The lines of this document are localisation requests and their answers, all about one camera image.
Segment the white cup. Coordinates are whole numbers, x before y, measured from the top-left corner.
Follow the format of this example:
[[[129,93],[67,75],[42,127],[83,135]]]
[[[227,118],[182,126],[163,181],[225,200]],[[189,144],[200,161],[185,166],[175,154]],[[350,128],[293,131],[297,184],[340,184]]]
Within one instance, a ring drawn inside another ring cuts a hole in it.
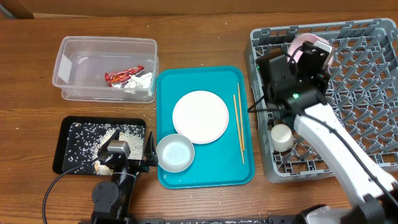
[[[277,124],[271,129],[271,141],[277,152],[288,151],[294,145],[292,131],[285,124]]]

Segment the small grey bowl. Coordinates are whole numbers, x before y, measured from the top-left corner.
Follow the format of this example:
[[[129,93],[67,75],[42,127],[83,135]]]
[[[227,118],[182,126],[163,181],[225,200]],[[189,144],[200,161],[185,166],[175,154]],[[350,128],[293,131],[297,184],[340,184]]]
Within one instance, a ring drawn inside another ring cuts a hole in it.
[[[195,148],[188,138],[170,134],[162,138],[157,147],[158,166],[167,172],[182,172],[193,162]]]

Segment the white napkin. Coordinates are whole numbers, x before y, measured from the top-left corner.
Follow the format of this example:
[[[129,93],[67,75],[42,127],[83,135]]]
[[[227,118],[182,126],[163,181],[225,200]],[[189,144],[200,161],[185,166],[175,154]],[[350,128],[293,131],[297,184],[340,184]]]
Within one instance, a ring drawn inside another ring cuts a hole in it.
[[[149,88],[151,86],[151,80],[152,80],[152,72],[145,73],[141,76],[134,75],[125,84],[124,86],[125,92],[135,93],[133,88],[138,88],[138,89]]]

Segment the pink bowl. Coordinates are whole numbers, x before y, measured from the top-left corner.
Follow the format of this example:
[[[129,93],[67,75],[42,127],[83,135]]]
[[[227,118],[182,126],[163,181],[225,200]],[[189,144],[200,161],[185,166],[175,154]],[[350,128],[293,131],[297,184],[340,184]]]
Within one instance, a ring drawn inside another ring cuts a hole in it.
[[[293,56],[296,62],[298,62],[299,58],[303,54],[302,50],[299,50],[299,47],[305,42],[311,42],[315,44],[317,47],[326,50],[330,55],[328,56],[328,66],[330,67],[333,63],[333,57],[335,54],[334,47],[324,38],[319,37],[314,34],[304,33],[298,35],[290,44],[288,48],[288,54]]]

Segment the red snack wrapper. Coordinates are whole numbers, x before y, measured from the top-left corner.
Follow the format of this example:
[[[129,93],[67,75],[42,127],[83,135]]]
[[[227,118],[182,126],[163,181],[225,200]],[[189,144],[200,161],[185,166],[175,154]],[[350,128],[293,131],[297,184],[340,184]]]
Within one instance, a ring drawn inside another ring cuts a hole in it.
[[[120,88],[125,85],[134,75],[138,75],[144,71],[142,65],[129,68],[120,72],[109,72],[104,74],[104,78],[109,87]]]

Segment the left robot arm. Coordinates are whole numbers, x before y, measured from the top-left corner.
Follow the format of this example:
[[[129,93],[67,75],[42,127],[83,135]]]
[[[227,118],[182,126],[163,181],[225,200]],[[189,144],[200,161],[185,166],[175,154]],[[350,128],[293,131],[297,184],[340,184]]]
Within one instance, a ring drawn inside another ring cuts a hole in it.
[[[98,183],[92,192],[94,203],[91,223],[138,223],[129,213],[134,185],[139,174],[148,173],[151,167],[158,166],[154,138],[149,134],[142,159],[130,159],[131,150],[126,141],[119,139],[120,131],[99,148],[99,163],[110,168],[110,180]]]

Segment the pink round plate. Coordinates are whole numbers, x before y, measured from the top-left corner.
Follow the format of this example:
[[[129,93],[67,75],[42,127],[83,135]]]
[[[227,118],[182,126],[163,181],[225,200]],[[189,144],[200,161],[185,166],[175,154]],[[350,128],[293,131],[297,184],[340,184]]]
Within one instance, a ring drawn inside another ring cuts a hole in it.
[[[210,91],[198,90],[179,99],[172,112],[178,134],[194,144],[208,144],[219,139],[229,125],[226,103]]]

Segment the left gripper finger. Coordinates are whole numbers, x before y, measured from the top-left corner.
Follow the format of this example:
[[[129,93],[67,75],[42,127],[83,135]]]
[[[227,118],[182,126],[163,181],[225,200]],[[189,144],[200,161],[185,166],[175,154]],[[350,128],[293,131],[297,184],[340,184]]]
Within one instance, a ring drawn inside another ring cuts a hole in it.
[[[158,166],[158,157],[156,153],[156,147],[154,144],[154,137],[152,132],[149,133],[147,138],[147,142],[144,148],[143,155],[145,157],[145,162],[148,166],[157,167]]]
[[[120,130],[115,130],[115,132],[109,137],[109,139],[102,144],[102,146],[98,149],[97,155],[99,156],[102,152],[107,151],[107,148],[111,141],[118,141],[119,140],[119,133]]]

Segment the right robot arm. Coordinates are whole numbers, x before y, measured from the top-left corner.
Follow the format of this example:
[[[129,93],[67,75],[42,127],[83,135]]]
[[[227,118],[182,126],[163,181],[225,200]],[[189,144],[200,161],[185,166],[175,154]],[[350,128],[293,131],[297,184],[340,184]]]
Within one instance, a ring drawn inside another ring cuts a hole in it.
[[[380,168],[340,124],[325,97],[334,48],[304,41],[301,56],[282,50],[256,59],[264,94],[259,101],[280,120],[293,118],[293,129],[320,155],[344,189],[350,209],[310,207],[296,223],[397,223],[397,181]]]

